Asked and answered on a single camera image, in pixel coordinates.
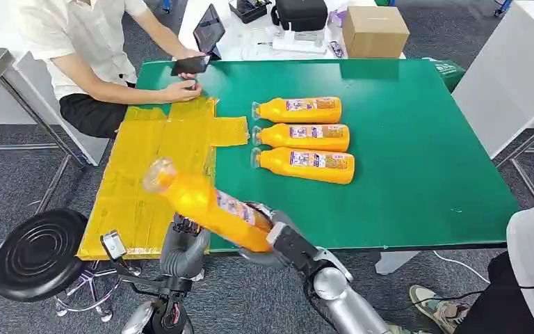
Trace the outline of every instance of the stool seat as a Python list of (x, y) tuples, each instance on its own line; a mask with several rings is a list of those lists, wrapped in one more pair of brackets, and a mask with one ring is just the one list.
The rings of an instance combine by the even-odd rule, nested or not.
[(48, 299), (79, 278), (76, 252), (87, 218), (69, 209), (32, 216), (0, 245), (0, 295), (22, 302)]

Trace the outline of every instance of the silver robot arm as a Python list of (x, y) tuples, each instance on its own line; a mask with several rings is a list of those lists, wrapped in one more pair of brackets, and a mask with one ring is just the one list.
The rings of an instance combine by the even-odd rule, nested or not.
[(334, 254), (312, 246), (283, 222), (275, 224), (267, 240), (276, 252), (303, 274), (307, 286), (317, 295), (320, 304), (329, 310), (339, 334), (391, 333), (370, 303), (351, 288), (353, 277)]

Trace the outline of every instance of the green table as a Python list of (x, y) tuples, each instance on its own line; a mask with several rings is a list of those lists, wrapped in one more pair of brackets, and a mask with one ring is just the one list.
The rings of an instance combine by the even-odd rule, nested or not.
[[(177, 80), (170, 66), (144, 64), (137, 87), (166, 87)], [(310, 242), (399, 250), (505, 243), (517, 201), (428, 61), (221, 61), (198, 80), (220, 99), (218, 116), (247, 116), (249, 127), (253, 101), (341, 98), (356, 158), (349, 185), (252, 169), (250, 144), (217, 151), (218, 189), (283, 210)], [(214, 235), (211, 250), (232, 245)]]

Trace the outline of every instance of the cardboard box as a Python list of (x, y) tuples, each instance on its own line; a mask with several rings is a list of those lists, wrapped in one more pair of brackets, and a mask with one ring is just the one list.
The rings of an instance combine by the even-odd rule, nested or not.
[(409, 34), (396, 7), (347, 7), (343, 39), (349, 58), (400, 58)]

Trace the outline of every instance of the cable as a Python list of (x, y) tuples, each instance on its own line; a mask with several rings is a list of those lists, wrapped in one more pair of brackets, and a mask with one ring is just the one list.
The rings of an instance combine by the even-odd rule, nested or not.
[(433, 253), (441, 260), (443, 261), (447, 261), (447, 262), (453, 262), (453, 263), (457, 263), (461, 266), (464, 266), (466, 268), (468, 268), (469, 270), (471, 270), (476, 276), (478, 276), (479, 278), (481, 278), (484, 282), (490, 284), (490, 281), (487, 280), (486, 278), (484, 278), (484, 276), (480, 275), (480, 273), (478, 273), (476, 270), (474, 270), (474, 268), (470, 267), (469, 265), (463, 263), (463, 262), (459, 262), (459, 261), (455, 261), (455, 260), (452, 260), (452, 259), (448, 259), (448, 258), (445, 258), (445, 257), (442, 257), (441, 255), (439, 255), (439, 253), (437, 253), (436, 250), (433, 251)]
[(418, 304), (424, 303), (426, 301), (456, 301), (456, 300), (463, 299), (463, 298), (466, 298), (468, 296), (471, 296), (473, 294), (483, 294), (484, 291), (485, 290), (468, 292), (467, 294), (463, 294), (463, 295), (457, 296), (457, 297), (425, 298), (425, 299), (422, 299), (420, 301), (417, 301), (416, 303), (411, 303), (408, 306), (405, 306), (403, 308), (378, 308), (378, 307), (375, 307), (375, 306), (373, 306), (373, 308), (375, 308), (378, 311), (385, 311), (385, 312), (403, 311), (403, 310), (406, 310), (408, 308), (411, 308), (412, 306), (416, 306)]
[(302, 290), (304, 292), (304, 297), (308, 300), (308, 302), (310, 303), (310, 306), (318, 313), (318, 315), (321, 316), (321, 318), (323, 318), (334, 330), (336, 330), (336, 328), (334, 327), (334, 324), (332, 323), (332, 320), (327, 315), (325, 315), (324, 312), (322, 312), (322, 310), (314, 302), (313, 296), (309, 292), (310, 286), (309, 286), (308, 279), (304, 281), (304, 284), (302, 285), (302, 287), (303, 287)]
[[(506, 286), (506, 285), (492, 285), (491, 288), (495, 289), (495, 290), (534, 290), (534, 286), (522, 287), (520, 285), (518, 285), (516, 287), (511, 287), (511, 286)], [(372, 305), (372, 307), (375, 308), (378, 311), (395, 312), (395, 311), (406, 310), (408, 308), (411, 308), (412, 306), (416, 306), (416, 305), (418, 305), (420, 303), (424, 303), (426, 301), (456, 301), (456, 300), (463, 299), (463, 298), (466, 298), (468, 296), (471, 296), (473, 294), (484, 294), (484, 292), (486, 292), (486, 290), (472, 291), (472, 292), (468, 292), (467, 294), (463, 294), (463, 295), (457, 296), (457, 297), (425, 298), (425, 299), (422, 299), (420, 301), (417, 301), (416, 303), (411, 303), (411, 304), (409, 304), (409, 305), (407, 305), (407, 306), (405, 306), (403, 308), (378, 308), (378, 307), (375, 307), (373, 305)]]

